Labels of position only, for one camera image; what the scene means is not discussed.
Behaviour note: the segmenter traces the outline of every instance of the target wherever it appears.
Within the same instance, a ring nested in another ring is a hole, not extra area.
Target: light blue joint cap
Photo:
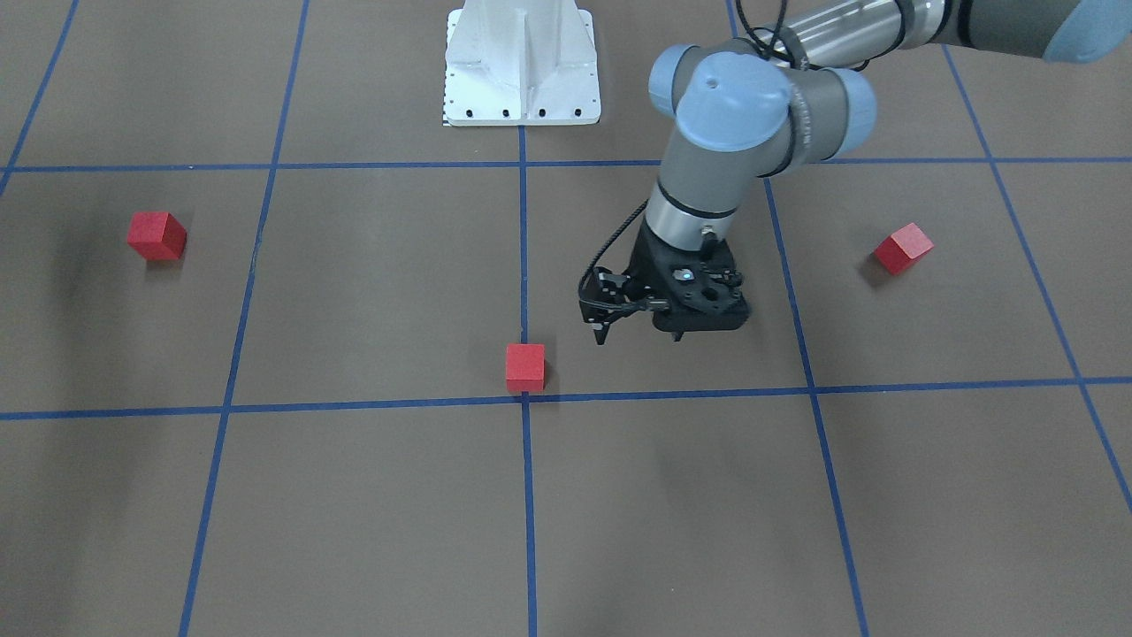
[[[1132,31],[1132,1],[1081,0],[1041,57],[1047,62],[1094,62],[1112,53]]]
[[[876,126],[876,93],[873,93],[873,85],[865,79],[865,76],[855,70],[843,68],[826,70],[837,74],[841,79],[841,85],[846,87],[846,98],[849,101],[846,138],[841,140],[838,152],[833,153],[833,156],[838,156],[860,146],[873,134],[873,127]]]
[[[668,117],[676,117],[676,109],[672,107],[676,68],[680,66],[684,53],[694,48],[692,44],[675,44],[664,49],[664,52],[652,63],[652,72],[649,74],[649,97],[652,98],[652,105]]]
[[[790,107],[790,80],[755,55],[707,55],[692,74],[676,107],[676,127],[693,144],[735,153],[770,139]]]

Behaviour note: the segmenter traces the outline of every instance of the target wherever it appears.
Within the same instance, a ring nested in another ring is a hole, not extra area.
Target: grid
[[[123,410],[77,410],[77,411],[40,411],[40,412],[8,412],[0,413],[0,421],[28,422],[44,420],[77,420],[77,419],[100,419],[100,418],[139,418],[139,416],[179,416],[179,415],[211,415],[218,418],[215,447],[213,451],[209,473],[207,476],[207,488],[203,510],[199,518],[199,530],[197,533],[196,548],[188,576],[185,596],[185,606],[181,616],[180,635],[189,635],[190,621],[192,617],[194,600],[196,595],[197,580],[200,571],[201,560],[206,550],[206,540],[209,525],[209,516],[213,498],[216,490],[217,475],[222,467],[224,440],[228,430],[229,418],[232,414],[267,414],[267,413],[295,413],[295,412],[329,412],[329,411],[369,411],[369,410],[404,410],[404,408],[435,408],[452,406],[488,406],[488,405],[516,405],[522,413],[522,439],[523,439],[523,462],[524,462],[524,493],[526,515],[526,583],[528,583],[528,620],[529,634],[534,637],[538,634],[538,599],[535,591],[535,502],[533,489],[532,468],[532,446],[531,446],[531,406],[537,404],[552,403],[589,403],[589,402],[634,402],[634,401],[672,401],[672,399],[712,399],[712,398],[737,398],[737,397],[769,397],[769,396],[804,396],[808,397],[813,412],[814,425],[821,445],[822,459],[825,467],[829,483],[830,498],[837,518],[837,527],[840,535],[841,548],[844,558],[844,567],[850,582],[854,606],[857,613],[859,630],[863,636],[869,634],[866,604],[863,600],[858,585],[856,567],[854,562],[852,548],[850,542],[850,530],[847,527],[842,511],[841,499],[838,489],[837,473],[830,454],[829,441],[825,433],[825,424],[822,407],[818,402],[820,396],[826,395],[851,395],[851,394],[878,394],[878,393],[935,393],[955,390],[987,390],[1004,388],[1035,388],[1035,387],[1066,387],[1077,388],[1081,401],[1087,408],[1092,425],[1096,430],[1097,439],[1107,456],[1113,476],[1123,494],[1129,511],[1132,513],[1132,492],[1130,492],[1127,480],[1117,460],[1109,442],[1105,425],[1094,405],[1090,388],[1099,386],[1132,386],[1132,377],[1086,377],[1078,365],[1077,358],[1066,337],[1065,330],[1058,317],[1057,309],[1046,287],[1039,262],[1035,257],[1027,234],[1015,213],[1011,193],[1000,172],[1001,164],[1013,163],[1130,163],[1132,156],[1069,156],[1069,157],[1022,157],[1022,156],[997,156],[992,152],[990,145],[984,134],[976,109],[971,103],[960,71],[952,58],[951,51],[942,46],[942,54],[946,59],[947,66],[953,75],[955,89],[962,97],[962,102],[971,119],[971,124],[976,131],[979,144],[983,147],[984,156],[972,157],[856,157],[834,158],[827,164],[900,164],[900,163],[970,163],[986,165],[993,173],[1002,203],[1006,214],[1017,233],[1019,244],[1024,252],[1034,279],[1040,291],[1041,299],[1048,311],[1049,320],[1054,326],[1065,359],[1072,370],[1070,378],[1034,378],[1022,380],[985,380],[969,382],[934,382],[934,384],[890,384],[890,385],[841,385],[820,386],[814,380],[811,368],[809,353],[806,345],[806,336],[803,328],[803,317],[796,296],[794,281],[791,278],[790,260],[787,253],[786,241],[783,240],[782,226],[779,219],[778,206],[775,203],[774,188],[770,180],[763,181],[766,200],[770,207],[771,221],[774,229],[774,239],[779,250],[782,276],[784,279],[790,309],[792,313],[794,328],[797,338],[798,355],[800,358],[805,381],[804,387],[786,388],[749,388],[734,390],[687,390],[687,391],[644,391],[644,393],[593,393],[593,394],[557,394],[535,395],[526,393],[521,396],[472,396],[452,397],[437,399],[405,399],[405,401],[360,401],[360,402],[336,402],[336,403],[294,403],[294,404],[237,404],[233,401],[237,378],[240,369],[240,359],[243,351],[245,333],[248,324],[248,315],[254,300],[257,258],[263,241],[264,227],[266,225],[271,207],[272,195],[275,186],[275,178],[278,171],[283,170],[381,170],[381,169],[514,169],[518,173],[518,235],[521,255],[521,341],[528,343],[530,338],[529,326],[529,268],[528,268],[528,173],[530,170],[540,167],[597,167],[597,166],[655,166],[659,160],[593,160],[593,161],[535,161],[528,158],[526,130],[523,127],[517,129],[517,161],[417,161],[417,162],[282,162],[281,152],[283,147],[284,134],[288,123],[288,113],[291,104],[291,95],[294,88],[295,75],[300,66],[302,44],[307,17],[310,10],[310,0],[302,0],[301,14],[297,25],[294,45],[290,60],[286,88],[280,107],[277,129],[275,135],[274,149],[271,160],[264,163],[203,163],[203,164],[144,164],[144,165],[23,165],[19,164],[20,152],[27,139],[28,132],[34,123],[36,111],[43,95],[51,81],[55,64],[62,54],[68,34],[71,28],[76,11],[80,0],[71,0],[66,20],[63,21],[55,48],[51,54],[50,62],[43,74],[42,81],[32,102],[32,105],[24,120],[19,137],[14,146],[10,157],[3,167],[0,177],[0,195],[3,193],[8,181],[12,174],[18,173],[59,173],[59,172],[148,172],[148,171],[238,171],[258,170],[267,171],[267,183],[263,196],[263,204],[259,213],[258,226],[256,231],[255,244],[251,251],[251,260],[248,266],[247,283],[240,308],[239,325],[232,347],[231,365],[225,386],[224,399],[220,405],[203,405],[191,407],[157,407],[157,408],[123,408]],[[730,21],[731,35],[737,35],[736,19],[730,0],[722,0],[728,19]]]

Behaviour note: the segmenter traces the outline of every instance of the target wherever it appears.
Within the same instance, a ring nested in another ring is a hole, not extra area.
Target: white plastic base
[[[593,17],[572,0],[468,0],[449,14],[447,41],[446,126],[569,126],[601,117]]]

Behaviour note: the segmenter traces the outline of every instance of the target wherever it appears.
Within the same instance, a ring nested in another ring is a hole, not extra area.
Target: red cube
[[[542,391],[547,382],[547,346],[507,346],[507,391]]]
[[[168,212],[139,212],[130,221],[126,242],[146,260],[177,260],[185,251],[188,232]]]
[[[914,262],[924,257],[935,243],[915,223],[909,223],[895,232],[889,234],[887,239],[881,242],[873,250],[877,260],[884,265],[890,274],[900,274],[911,267]]]

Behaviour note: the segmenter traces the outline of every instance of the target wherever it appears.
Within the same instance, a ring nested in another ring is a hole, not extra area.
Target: cube
[[[130,221],[126,242],[146,260],[177,260],[185,251],[188,232],[168,212],[138,212]]]
[[[935,243],[918,225],[909,223],[889,234],[889,238],[881,241],[873,253],[890,274],[900,274],[934,247]]]
[[[507,391],[542,391],[547,382],[547,346],[507,346]]]

